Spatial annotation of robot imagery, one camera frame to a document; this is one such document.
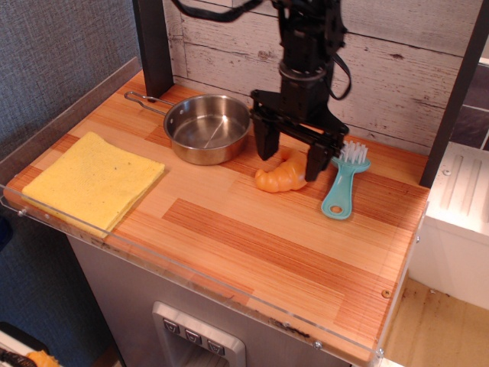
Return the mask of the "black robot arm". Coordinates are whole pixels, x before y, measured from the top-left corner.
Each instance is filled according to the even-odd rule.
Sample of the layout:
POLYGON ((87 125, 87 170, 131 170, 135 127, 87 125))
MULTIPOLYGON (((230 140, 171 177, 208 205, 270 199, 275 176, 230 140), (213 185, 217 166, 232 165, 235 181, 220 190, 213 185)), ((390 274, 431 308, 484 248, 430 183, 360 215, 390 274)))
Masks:
POLYGON ((329 110, 335 66, 349 71, 338 55, 347 32, 338 1, 275 1, 280 45, 280 91, 254 90, 251 117, 257 153, 274 156, 280 136, 309 146, 306 180, 314 181, 343 146, 348 127, 329 110))

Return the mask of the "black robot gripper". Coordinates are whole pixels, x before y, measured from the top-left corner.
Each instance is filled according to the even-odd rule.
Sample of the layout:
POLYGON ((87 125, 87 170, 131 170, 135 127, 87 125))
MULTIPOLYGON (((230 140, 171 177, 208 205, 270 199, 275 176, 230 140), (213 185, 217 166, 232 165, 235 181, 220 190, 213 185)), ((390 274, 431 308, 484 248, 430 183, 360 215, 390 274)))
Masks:
POLYGON ((255 89, 252 118, 259 157, 266 161, 279 148, 280 133, 311 145, 307 154, 305 180, 315 181, 333 155, 343 148, 348 127, 329 111, 332 76, 315 80, 282 76, 280 91, 255 89))

